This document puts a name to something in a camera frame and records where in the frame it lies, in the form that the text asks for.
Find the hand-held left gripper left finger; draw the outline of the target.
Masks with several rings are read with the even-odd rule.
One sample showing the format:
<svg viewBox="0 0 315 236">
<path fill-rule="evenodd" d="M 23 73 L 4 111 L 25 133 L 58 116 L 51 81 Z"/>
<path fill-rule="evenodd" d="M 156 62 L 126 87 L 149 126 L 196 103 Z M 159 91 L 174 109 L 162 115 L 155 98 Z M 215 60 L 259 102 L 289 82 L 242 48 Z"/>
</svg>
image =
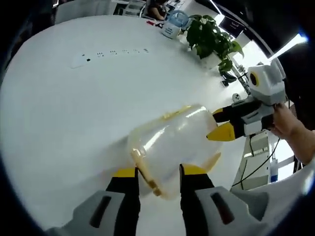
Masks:
<svg viewBox="0 0 315 236">
<path fill-rule="evenodd" d="M 50 228 L 48 236 L 134 236 L 140 213 L 138 169 L 119 169 L 106 190 L 77 206 L 72 219 Z"/>
</svg>

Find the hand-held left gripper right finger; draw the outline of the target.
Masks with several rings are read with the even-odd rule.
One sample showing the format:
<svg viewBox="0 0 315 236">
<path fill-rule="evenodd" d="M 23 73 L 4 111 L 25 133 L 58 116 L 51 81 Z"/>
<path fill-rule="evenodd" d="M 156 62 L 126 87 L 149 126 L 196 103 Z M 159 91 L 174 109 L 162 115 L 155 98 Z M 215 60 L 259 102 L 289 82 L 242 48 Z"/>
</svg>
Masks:
<svg viewBox="0 0 315 236">
<path fill-rule="evenodd" d="M 267 193 L 215 187 L 198 166 L 180 165 L 180 195 L 188 236 L 257 236 L 266 228 Z"/>
</svg>

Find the person's right hand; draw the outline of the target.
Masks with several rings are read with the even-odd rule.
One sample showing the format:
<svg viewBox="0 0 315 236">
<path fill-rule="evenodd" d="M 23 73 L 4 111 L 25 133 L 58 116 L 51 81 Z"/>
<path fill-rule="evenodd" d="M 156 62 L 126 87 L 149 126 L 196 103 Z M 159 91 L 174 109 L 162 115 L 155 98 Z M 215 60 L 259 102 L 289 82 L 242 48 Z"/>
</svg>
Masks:
<svg viewBox="0 0 315 236">
<path fill-rule="evenodd" d="M 286 140 L 292 149 L 313 143 L 314 133 L 308 130 L 286 105 L 277 104 L 274 110 L 271 127 L 274 134 Z"/>
</svg>

